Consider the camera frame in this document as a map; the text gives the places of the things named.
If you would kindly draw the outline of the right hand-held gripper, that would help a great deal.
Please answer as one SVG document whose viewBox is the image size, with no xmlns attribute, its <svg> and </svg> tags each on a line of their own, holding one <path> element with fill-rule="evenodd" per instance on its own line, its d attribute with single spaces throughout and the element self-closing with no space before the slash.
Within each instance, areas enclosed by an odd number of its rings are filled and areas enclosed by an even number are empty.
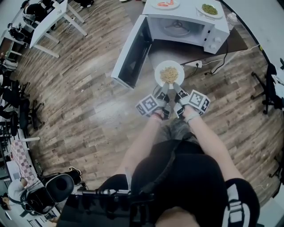
<svg viewBox="0 0 284 227">
<path fill-rule="evenodd" d="M 176 92 L 174 113 L 177 118 L 183 118 L 184 105 L 192 106 L 200 115 L 203 115 L 207 111 L 210 99 L 206 95 L 196 90 L 192 90 L 189 94 L 176 82 L 173 83 L 173 88 Z"/>
</svg>

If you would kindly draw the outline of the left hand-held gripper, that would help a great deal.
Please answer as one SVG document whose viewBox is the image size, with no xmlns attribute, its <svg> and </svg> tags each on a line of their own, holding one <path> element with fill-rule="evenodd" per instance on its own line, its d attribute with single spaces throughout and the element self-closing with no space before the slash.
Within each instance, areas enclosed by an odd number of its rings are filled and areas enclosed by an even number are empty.
<svg viewBox="0 0 284 227">
<path fill-rule="evenodd" d="M 169 87 L 169 83 L 165 82 L 160 89 L 160 94 L 157 97 L 149 94 L 148 96 L 140 100 L 135 108 L 142 116 L 147 117 L 149 117 L 156 110 L 162 110 L 164 114 L 163 120 L 169 119 L 171 116 L 171 107 L 169 105 L 170 99 L 167 95 Z"/>
</svg>

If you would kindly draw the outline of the fried rice food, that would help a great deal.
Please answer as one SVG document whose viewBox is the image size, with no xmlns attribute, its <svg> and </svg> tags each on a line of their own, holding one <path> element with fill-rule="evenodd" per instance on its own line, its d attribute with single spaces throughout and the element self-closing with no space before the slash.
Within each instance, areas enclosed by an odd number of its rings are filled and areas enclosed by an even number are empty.
<svg viewBox="0 0 284 227">
<path fill-rule="evenodd" d="M 166 67 L 160 71 L 160 79 L 168 84 L 173 84 L 178 78 L 178 70 L 175 67 Z"/>
</svg>

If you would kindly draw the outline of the plate of noodles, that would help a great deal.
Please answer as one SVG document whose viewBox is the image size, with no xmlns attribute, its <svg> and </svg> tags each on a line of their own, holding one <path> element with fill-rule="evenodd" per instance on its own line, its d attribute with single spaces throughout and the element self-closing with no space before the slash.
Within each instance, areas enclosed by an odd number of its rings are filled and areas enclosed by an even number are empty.
<svg viewBox="0 0 284 227">
<path fill-rule="evenodd" d="M 178 70 L 178 78 L 176 79 L 176 83 L 178 85 L 181 85 L 185 79 L 185 73 L 184 73 L 184 69 L 183 67 L 175 62 L 175 61 L 172 61 L 172 60 L 167 60 L 167 61 L 163 61 L 161 62 L 155 69 L 154 71 L 154 77 L 155 77 L 155 80 L 157 82 L 157 84 L 159 86 L 163 86 L 165 82 L 163 82 L 161 79 L 160 79 L 160 71 L 163 70 L 164 68 L 166 67 L 175 67 L 177 70 Z M 170 87 L 169 87 L 170 90 L 173 89 L 173 85 L 170 84 Z"/>
</svg>

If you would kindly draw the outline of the white microwave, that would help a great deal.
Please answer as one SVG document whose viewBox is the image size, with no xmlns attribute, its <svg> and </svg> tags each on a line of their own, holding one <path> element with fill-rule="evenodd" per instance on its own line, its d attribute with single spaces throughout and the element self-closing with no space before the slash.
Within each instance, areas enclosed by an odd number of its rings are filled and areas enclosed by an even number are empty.
<svg viewBox="0 0 284 227">
<path fill-rule="evenodd" d="M 202 47 L 205 52 L 215 54 L 227 40 L 230 31 L 222 5 L 216 0 L 180 0 L 176 9 L 161 10 L 151 6 L 147 0 L 142 13 L 137 18 L 111 73 L 111 77 L 128 88 L 135 88 L 142 66 L 147 55 L 156 45 L 165 49 L 168 44 L 191 44 Z M 197 3 L 216 5 L 222 18 L 214 19 L 205 16 L 196 9 Z M 172 37 L 164 26 L 173 20 L 180 20 L 189 28 L 185 36 Z"/>
</svg>

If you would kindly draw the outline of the person's right forearm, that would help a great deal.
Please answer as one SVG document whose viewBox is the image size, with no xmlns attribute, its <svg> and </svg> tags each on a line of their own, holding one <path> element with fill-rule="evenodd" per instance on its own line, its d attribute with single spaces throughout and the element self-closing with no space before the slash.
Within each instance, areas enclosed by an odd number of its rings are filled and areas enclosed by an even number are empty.
<svg viewBox="0 0 284 227">
<path fill-rule="evenodd" d="M 201 117 L 195 117 L 189 120 L 188 124 L 195 134 L 203 152 L 211 156 L 218 163 L 225 181 L 234 178 L 244 178 L 233 163 L 225 144 L 208 127 Z"/>
</svg>

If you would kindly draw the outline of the person's left forearm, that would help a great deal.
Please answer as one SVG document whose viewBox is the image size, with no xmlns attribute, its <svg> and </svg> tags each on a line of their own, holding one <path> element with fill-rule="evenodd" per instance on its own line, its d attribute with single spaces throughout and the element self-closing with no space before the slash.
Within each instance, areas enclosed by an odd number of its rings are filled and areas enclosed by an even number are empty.
<svg viewBox="0 0 284 227">
<path fill-rule="evenodd" d="M 153 115 L 149 117 L 141 133 L 126 151 L 122 163 L 115 172 L 115 175 L 126 173 L 132 175 L 134 173 L 137 165 L 150 154 L 161 124 L 162 119 Z"/>
</svg>

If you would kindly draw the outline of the glass microwave turntable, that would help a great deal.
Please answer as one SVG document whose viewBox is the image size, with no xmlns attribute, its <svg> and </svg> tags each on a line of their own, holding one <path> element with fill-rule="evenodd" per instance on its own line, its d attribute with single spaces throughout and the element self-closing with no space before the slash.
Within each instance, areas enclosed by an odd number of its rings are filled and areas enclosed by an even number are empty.
<svg viewBox="0 0 284 227">
<path fill-rule="evenodd" d="M 180 20 L 173 20 L 169 25 L 164 26 L 164 30 L 172 37 L 185 36 L 190 33 Z"/>
</svg>

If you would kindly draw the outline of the person's right hand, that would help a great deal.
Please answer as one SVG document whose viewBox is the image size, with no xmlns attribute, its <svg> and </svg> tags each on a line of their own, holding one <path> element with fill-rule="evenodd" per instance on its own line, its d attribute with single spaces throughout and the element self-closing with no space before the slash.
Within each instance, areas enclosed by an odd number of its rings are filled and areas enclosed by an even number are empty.
<svg viewBox="0 0 284 227">
<path fill-rule="evenodd" d="M 187 118 L 188 116 L 196 115 L 196 114 L 198 114 L 198 112 L 196 112 L 196 110 L 192 106 L 184 105 L 184 111 L 182 114 L 184 118 Z"/>
</svg>

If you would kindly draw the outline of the white power strip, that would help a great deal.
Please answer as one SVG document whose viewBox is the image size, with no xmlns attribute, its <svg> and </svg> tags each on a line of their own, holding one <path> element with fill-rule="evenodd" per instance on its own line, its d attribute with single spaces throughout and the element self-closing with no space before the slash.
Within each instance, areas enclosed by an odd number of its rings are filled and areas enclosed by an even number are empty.
<svg viewBox="0 0 284 227">
<path fill-rule="evenodd" d="M 202 61 L 198 60 L 198 61 L 186 63 L 185 66 L 202 68 Z"/>
</svg>

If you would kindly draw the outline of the grey wristband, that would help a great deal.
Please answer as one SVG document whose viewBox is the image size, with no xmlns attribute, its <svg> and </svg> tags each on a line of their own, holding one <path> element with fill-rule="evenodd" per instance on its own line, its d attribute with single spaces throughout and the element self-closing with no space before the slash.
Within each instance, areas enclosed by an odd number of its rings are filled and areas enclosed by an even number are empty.
<svg viewBox="0 0 284 227">
<path fill-rule="evenodd" d="M 185 117 L 185 122 L 188 123 L 190 120 L 199 117 L 200 114 L 198 112 L 192 112 L 187 117 Z"/>
</svg>

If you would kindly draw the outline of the dark brown table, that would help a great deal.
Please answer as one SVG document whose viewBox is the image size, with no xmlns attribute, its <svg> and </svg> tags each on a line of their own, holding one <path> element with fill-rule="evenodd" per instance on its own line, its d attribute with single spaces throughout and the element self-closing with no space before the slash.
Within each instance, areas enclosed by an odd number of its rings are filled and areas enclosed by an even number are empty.
<svg viewBox="0 0 284 227">
<path fill-rule="evenodd" d="M 124 5 L 131 21 L 134 24 L 139 15 L 142 13 L 144 5 L 145 4 L 135 1 L 131 1 Z M 181 47 L 178 47 L 176 44 L 168 44 L 163 50 L 158 49 L 156 45 L 153 45 L 152 47 L 153 48 L 150 49 L 147 55 L 147 59 L 150 59 L 153 67 L 157 67 L 161 62 L 167 60 L 172 60 L 184 65 L 186 63 L 218 55 L 225 55 L 226 57 L 220 63 L 220 65 L 223 66 L 230 61 L 234 54 L 247 49 L 247 45 L 235 29 L 230 31 L 227 40 L 222 44 L 220 49 L 215 54 L 205 52 L 202 47 L 186 43 Z"/>
</svg>

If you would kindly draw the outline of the person's grey trousers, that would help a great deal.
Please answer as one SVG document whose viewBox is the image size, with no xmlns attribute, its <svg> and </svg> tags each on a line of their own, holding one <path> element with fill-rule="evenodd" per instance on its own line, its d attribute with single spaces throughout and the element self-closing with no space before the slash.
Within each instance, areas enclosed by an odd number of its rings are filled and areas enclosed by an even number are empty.
<svg viewBox="0 0 284 227">
<path fill-rule="evenodd" d="M 168 125 L 160 128 L 155 144 L 169 140 L 185 140 L 198 144 L 196 136 L 191 132 L 189 125 L 181 119 L 173 119 Z"/>
</svg>

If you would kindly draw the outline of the white plate with peas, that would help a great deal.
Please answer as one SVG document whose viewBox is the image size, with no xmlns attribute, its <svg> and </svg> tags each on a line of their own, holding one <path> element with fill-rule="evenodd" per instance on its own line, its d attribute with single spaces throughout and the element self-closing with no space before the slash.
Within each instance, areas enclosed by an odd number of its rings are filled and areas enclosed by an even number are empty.
<svg viewBox="0 0 284 227">
<path fill-rule="evenodd" d="M 218 14 L 215 15 L 215 16 L 213 16 L 213 15 L 209 15 L 209 14 L 205 13 L 205 12 L 202 10 L 202 8 L 201 8 L 201 7 L 202 7 L 202 4 L 209 4 L 209 5 L 212 5 L 213 7 L 215 7 L 215 8 L 217 9 Z M 207 16 L 207 17 L 214 18 L 214 19 L 220 19 L 220 18 L 222 18 L 221 10 L 220 10 L 216 5 L 214 5 L 214 4 L 211 4 L 211 3 L 197 3 L 195 6 L 196 6 L 196 9 L 197 9 L 200 13 L 204 14 L 204 15 Z"/>
</svg>

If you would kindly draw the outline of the white plate with shrimp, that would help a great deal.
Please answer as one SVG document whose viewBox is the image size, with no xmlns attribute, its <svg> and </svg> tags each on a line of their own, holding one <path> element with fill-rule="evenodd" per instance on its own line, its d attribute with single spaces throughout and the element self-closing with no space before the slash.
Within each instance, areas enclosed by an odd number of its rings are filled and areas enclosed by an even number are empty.
<svg viewBox="0 0 284 227">
<path fill-rule="evenodd" d="M 168 5 L 168 7 L 160 7 L 160 6 L 157 6 L 157 3 L 160 3 L 160 2 L 170 2 L 170 0 L 152 0 L 151 1 L 151 6 L 156 8 L 156 9 L 161 9 L 161 10 L 172 10 L 172 9 L 176 9 L 179 7 L 180 5 L 180 0 L 174 0 L 174 4 L 173 5 Z"/>
</svg>

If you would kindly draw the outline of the green peas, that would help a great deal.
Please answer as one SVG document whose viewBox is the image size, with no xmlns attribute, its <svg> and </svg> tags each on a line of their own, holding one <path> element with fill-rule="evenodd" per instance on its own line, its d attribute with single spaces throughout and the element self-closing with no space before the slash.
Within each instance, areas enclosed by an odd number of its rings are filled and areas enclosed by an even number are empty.
<svg viewBox="0 0 284 227">
<path fill-rule="evenodd" d="M 213 15 L 213 16 L 215 16 L 215 15 L 217 15 L 218 14 L 218 11 L 217 11 L 217 9 L 215 8 L 215 7 L 213 7 L 212 5 L 209 5 L 209 4 L 202 4 L 202 10 L 205 12 L 205 13 L 207 13 L 207 14 L 209 14 L 209 15 Z"/>
</svg>

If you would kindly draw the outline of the clear plastic container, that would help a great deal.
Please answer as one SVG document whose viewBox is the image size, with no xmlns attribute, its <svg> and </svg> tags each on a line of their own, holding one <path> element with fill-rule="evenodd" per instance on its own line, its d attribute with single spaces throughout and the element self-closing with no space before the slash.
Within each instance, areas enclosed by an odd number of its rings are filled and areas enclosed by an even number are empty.
<svg viewBox="0 0 284 227">
<path fill-rule="evenodd" d="M 229 13 L 226 17 L 226 20 L 229 31 L 231 31 L 234 28 L 234 26 L 238 23 L 237 15 L 234 12 Z"/>
</svg>

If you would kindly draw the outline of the black office chair with papers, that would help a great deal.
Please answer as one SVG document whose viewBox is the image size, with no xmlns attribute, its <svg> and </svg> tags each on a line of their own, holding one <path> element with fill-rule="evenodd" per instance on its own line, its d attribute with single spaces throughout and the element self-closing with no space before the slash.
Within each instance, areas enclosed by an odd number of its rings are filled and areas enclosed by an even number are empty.
<svg viewBox="0 0 284 227">
<path fill-rule="evenodd" d="M 284 73 L 284 60 L 280 58 L 280 62 L 281 66 L 279 69 L 276 69 L 272 63 L 268 64 L 264 76 L 266 82 L 263 82 L 255 72 L 251 73 L 251 76 L 258 80 L 263 88 L 263 92 L 258 95 L 252 95 L 250 98 L 254 100 L 261 96 L 265 96 L 265 99 L 262 101 L 262 104 L 265 106 L 265 109 L 263 110 L 264 115 L 268 114 L 269 106 L 273 106 L 274 109 L 282 110 L 284 115 L 284 94 L 281 94 L 282 91 L 284 92 L 284 81 L 282 82 L 281 79 L 277 78 L 281 72 Z"/>
</svg>

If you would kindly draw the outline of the person's black t-shirt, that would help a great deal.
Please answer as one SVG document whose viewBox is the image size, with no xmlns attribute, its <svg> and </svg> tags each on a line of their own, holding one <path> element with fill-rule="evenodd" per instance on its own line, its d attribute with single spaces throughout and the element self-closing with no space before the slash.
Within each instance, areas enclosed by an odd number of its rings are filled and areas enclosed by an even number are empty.
<svg viewBox="0 0 284 227">
<path fill-rule="evenodd" d="M 150 206 L 153 223 L 164 211 L 180 207 L 194 215 L 200 227 L 256 227 L 260 204 L 250 183 L 240 178 L 225 181 L 217 162 L 193 142 L 155 144 L 137 165 L 131 185 L 126 175 L 117 174 L 100 189 L 130 189 L 136 195 L 160 175 L 163 180 L 154 187 Z"/>
</svg>

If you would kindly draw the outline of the white table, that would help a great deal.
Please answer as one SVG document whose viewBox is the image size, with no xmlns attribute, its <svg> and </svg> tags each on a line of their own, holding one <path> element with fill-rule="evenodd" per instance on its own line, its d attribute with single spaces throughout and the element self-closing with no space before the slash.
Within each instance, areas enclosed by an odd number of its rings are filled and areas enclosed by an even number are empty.
<svg viewBox="0 0 284 227">
<path fill-rule="evenodd" d="M 68 14 L 67 11 L 71 11 L 73 15 L 77 19 L 79 19 L 82 23 L 85 22 L 85 20 L 74 10 L 73 7 L 71 7 L 68 3 L 68 0 L 64 0 L 60 4 L 57 2 L 54 2 L 55 9 L 51 11 L 42 22 L 38 24 L 38 26 L 34 29 L 33 36 L 30 43 L 30 48 L 36 48 L 40 51 L 43 51 L 55 58 L 59 58 L 60 55 L 39 45 L 39 40 L 45 35 L 55 43 L 59 43 L 60 41 L 53 36 L 49 35 L 47 31 L 51 28 L 53 24 L 58 22 L 60 19 L 64 18 L 66 19 L 71 25 L 73 25 L 78 31 L 80 31 L 84 36 L 87 36 L 87 33 L 80 27 L 79 24 L 77 24 Z"/>
</svg>

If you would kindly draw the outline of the black swivel chair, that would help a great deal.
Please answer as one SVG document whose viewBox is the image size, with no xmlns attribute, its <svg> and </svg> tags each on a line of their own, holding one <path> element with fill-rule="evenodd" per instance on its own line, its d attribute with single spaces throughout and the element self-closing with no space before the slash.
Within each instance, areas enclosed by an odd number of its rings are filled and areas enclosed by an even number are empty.
<svg viewBox="0 0 284 227">
<path fill-rule="evenodd" d="M 34 129 L 38 129 L 38 123 L 44 125 L 45 122 L 41 121 L 37 115 L 38 109 L 44 106 L 44 103 L 37 104 L 37 100 L 33 101 L 32 108 L 30 108 L 29 99 L 25 98 L 20 101 L 19 108 L 19 125 L 23 131 L 28 129 L 28 125 L 32 124 Z"/>
<path fill-rule="evenodd" d="M 30 85 L 30 82 L 21 86 L 17 80 L 11 84 L 11 88 L 3 88 L 2 101 L 4 101 L 5 105 L 0 105 L 0 109 L 4 110 L 8 107 L 19 108 L 20 102 L 30 97 L 30 94 L 25 93 L 28 85 Z"/>
</svg>

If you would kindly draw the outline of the grey-rimmed black round chair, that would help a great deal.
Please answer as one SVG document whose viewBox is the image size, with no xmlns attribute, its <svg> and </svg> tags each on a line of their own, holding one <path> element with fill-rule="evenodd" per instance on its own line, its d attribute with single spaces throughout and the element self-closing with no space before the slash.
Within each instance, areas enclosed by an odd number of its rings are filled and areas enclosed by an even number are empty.
<svg viewBox="0 0 284 227">
<path fill-rule="evenodd" d="M 68 174 L 59 174 L 50 179 L 45 187 L 56 203 L 63 202 L 73 192 L 75 184 Z"/>
</svg>

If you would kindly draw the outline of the pink checked cloth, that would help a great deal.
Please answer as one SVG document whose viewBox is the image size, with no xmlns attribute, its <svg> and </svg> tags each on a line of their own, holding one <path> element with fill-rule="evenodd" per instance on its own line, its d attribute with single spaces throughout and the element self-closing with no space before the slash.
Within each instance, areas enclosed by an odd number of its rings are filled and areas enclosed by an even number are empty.
<svg viewBox="0 0 284 227">
<path fill-rule="evenodd" d="M 21 177 L 27 181 L 33 181 L 37 177 L 36 170 L 32 164 L 28 150 L 24 148 L 21 140 L 14 140 L 11 144 L 12 160 L 19 167 Z"/>
</svg>

